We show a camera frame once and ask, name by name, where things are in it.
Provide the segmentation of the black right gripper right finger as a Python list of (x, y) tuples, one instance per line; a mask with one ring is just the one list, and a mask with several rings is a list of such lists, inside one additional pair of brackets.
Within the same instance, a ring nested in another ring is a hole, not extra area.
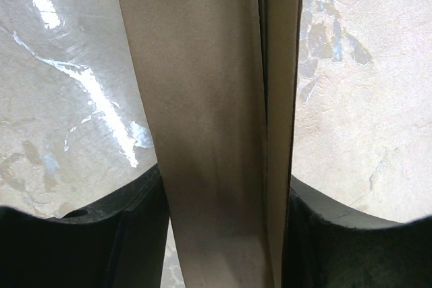
[(431, 217), (397, 223), (291, 178), (282, 287), (430, 287)]

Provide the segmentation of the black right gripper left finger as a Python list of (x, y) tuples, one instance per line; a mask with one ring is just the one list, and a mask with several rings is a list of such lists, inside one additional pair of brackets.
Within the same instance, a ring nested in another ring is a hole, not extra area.
[(58, 219), (1, 208), (2, 287), (158, 287), (169, 208), (158, 166)]

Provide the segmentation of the brown cardboard box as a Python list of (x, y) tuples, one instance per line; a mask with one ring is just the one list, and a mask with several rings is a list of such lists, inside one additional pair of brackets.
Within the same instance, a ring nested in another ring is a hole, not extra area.
[(119, 0), (187, 287), (288, 287), (302, 0)]

